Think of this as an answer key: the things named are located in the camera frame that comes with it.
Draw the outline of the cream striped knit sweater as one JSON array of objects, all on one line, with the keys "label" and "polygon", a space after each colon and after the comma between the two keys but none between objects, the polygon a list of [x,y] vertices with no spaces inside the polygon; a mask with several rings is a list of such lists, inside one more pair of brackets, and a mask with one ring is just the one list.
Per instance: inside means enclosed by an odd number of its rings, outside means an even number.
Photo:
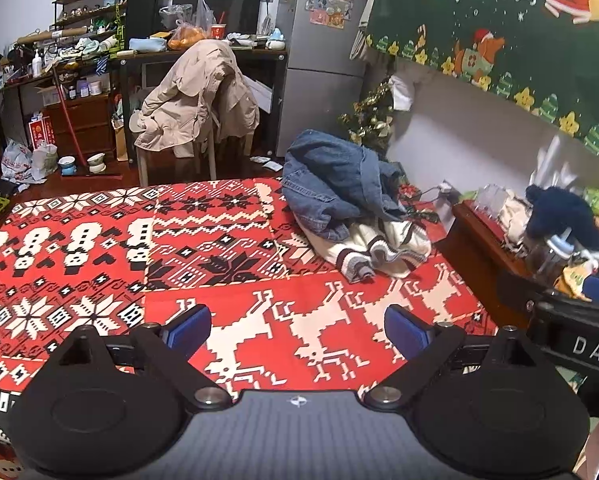
[{"label": "cream striped knit sweater", "polygon": [[326,240],[301,226],[313,251],[332,264],[351,284],[370,282],[375,274],[406,278],[426,263],[433,245],[413,221],[353,222],[344,240]]}]

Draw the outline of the navy plush toy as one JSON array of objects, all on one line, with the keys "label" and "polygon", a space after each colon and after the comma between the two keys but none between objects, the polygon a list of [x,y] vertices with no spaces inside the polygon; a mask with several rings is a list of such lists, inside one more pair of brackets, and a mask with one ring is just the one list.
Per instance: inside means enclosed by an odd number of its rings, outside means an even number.
[{"label": "navy plush toy", "polygon": [[541,240],[570,229],[580,245],[599,252],[599,228],[583,198],[564,188],[539,188],[534,184],[526,188],[525,195],[531,204],[531,218],[526,226],[530,238]]}]

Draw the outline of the wooden chair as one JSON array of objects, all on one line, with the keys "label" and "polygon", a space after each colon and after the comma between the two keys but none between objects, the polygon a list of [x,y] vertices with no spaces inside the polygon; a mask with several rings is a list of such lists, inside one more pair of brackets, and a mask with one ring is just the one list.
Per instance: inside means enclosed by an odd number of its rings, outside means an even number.
[{"label": "wooden chair", "polygon": [[141,186],[245,178],[250,174],[254,134],[219,139],[218,128],[189,144],[151,152],[135,148]]}]

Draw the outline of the small christmas tree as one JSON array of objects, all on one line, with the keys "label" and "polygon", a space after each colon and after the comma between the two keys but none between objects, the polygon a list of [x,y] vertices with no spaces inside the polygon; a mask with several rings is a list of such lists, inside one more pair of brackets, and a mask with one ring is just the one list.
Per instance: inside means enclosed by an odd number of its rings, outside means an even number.
[{"label": "small christmas tree", "polygon": [[349,113],[339,116],[348,139],[385,157],[394,132],[393,96],[388,79],[353,104]]}]

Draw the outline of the wooden drawer cabinet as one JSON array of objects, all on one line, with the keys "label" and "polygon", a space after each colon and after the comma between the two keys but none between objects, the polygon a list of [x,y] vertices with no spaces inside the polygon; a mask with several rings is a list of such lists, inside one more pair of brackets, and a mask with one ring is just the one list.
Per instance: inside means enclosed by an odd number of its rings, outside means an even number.
[{"label": "wooden drawer cabinet", "polygon": [[[79,145],[86,158],[115,152],[114,130],[111,124],[111,104],[107,93],[66,102]],[[77,156],[60,103],[42,109],[50,119],[58,153]]]}]

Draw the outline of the blue denim jeans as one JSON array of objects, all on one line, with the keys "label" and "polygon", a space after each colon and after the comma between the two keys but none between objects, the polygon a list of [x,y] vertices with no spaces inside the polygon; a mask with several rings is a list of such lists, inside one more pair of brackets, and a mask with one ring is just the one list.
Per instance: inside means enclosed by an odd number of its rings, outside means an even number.
[{"label": "blue denim jeans", "polygon": [[303,228],[329,242],[342,242],[351,222],[406,217],[399,200],[404,175],[370,148],[305,130],[286,151],[282,188]]}]

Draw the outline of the beige jacket on chair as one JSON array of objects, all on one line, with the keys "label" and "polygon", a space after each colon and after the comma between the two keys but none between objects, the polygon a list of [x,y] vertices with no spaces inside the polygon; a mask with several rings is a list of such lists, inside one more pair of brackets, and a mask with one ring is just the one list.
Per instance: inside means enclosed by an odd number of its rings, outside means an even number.
[{"label": "beige jacket on chair", "polygon": [[185,50],[129,119],[137,148],[162,152],[254,133],[260,108],[226,42],[203,39]]}]

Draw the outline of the white plastic bag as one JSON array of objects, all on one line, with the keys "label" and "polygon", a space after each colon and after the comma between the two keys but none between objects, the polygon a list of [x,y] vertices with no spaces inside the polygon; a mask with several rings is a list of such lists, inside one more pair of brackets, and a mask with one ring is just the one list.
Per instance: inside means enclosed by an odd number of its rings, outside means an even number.
[{"label": "white plastic bag", "polygon": [[58,168],[58,151],[43,143],[37,150],[10,139],[1,159],[1,177],[12,183],[42,184]]}]

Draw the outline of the grey refrigerator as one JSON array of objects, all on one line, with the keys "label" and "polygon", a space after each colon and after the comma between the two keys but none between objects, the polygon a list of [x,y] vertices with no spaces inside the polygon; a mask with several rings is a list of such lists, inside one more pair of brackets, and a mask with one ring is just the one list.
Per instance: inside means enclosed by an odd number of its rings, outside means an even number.
[{"label": "grey refrigerator", "polygon": [[286,38],[277,154],[308,129],[339,132],[339,118],[359,99],[365,65],[351,47],[367,0],[279,0]]}]

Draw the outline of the wooden bedside box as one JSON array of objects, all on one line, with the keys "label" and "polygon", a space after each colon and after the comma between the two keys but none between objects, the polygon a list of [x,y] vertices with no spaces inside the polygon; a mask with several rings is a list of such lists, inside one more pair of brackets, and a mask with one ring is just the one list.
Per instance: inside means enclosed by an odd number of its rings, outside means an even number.
[{"label": "wooden bedside box", "polygon": [[485,307],[498,326],[514,325],[528,328],[531,315],[521,307],[513,307],[509,300],[500,301],[498,280],[502,274],[531,278],[523,259],[515,258],[502,247],[500,238],[469,203],[451,207],[452,226],[436,247],[452,266],[475,297]]}]

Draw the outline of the black monitor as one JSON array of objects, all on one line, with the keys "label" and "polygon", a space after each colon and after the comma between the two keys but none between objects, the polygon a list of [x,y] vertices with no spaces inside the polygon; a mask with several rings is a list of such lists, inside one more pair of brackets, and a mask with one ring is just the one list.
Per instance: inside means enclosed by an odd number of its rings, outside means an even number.
[{"label": "black monitor", "polygon": [[[260,0],[205,0],[217,21],[227,25],[226,32],[254,35],[260,19]],[[191,3],[196,8],[198,0],[174,0],[175,4]]]}]

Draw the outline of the blue white ceramic bowl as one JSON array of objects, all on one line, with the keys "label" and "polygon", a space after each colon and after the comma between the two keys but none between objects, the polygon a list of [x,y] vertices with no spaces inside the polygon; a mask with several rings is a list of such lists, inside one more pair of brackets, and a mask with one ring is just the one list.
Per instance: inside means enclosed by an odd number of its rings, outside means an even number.
[{"label": "blue white ceramic bowl", "polygon": [[63,177],[74,176],[77,172],[76,158],[74,156],[63,156],[58,160],[60,173]]}]

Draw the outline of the cluttered shelf unit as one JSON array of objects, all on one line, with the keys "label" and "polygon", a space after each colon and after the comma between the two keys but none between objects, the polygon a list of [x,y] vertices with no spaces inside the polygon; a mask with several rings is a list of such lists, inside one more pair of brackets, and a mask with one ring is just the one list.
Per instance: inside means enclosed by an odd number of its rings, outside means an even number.
[{"label": "cluttered shelf unit", "polygon": [[100,52],[128,49],[134,40],[146,39],[164,29],[160,9],[168,0],[54,0],[53,35],[77,36],[84,53],[96,42]]}]

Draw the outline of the red christmas pattern blanket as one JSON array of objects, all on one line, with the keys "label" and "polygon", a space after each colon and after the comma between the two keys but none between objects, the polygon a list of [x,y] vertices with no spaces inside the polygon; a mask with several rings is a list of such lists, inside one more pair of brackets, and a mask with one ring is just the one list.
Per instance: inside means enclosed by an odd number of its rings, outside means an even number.
[{"label": "red christmas pattern blanket", "polygon": [[[76,328],[124,335],[198,304],[213,327],[193,365],[231,393],[366,392],[403,361],[384,333],[392,304],[495,329],[438,252],[402,278],[347,281],[313,252],[276,179],[42,198],[0,227],[0,412]],[[20,470],[0,429],[0,478]]]}]

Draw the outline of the red broom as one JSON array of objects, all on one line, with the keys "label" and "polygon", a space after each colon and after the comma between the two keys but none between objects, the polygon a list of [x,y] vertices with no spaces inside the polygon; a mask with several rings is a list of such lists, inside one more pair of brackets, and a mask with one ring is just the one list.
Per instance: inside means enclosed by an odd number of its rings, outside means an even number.
[{"label": "red broom", "polygon": [[59,78],[59,74],[57,72],[56,64],[51,65],[51,75],[53,78],[54,86],[58,90],[60,104],[63,110],[63,114],[68,124],[68,131],[70,132],[71,138],[73,140],[75,152],[77,154],[77,159],[80,163],[80,167],[86,170],[86,174],[74,174],[75,179],[92,179],[92,180],[101,180],[101,181],[121,181],[123,180],[123,176],[121,174],[117,174],[117,172],[107,172],[104,170],[103,172],[97,172],[94,174],[90,171],[87,159],[82,151],[82,148],[79,145],[78,137],[75,132],[70,112],[68,111],[68,104],[66,104],[64,90]]}]

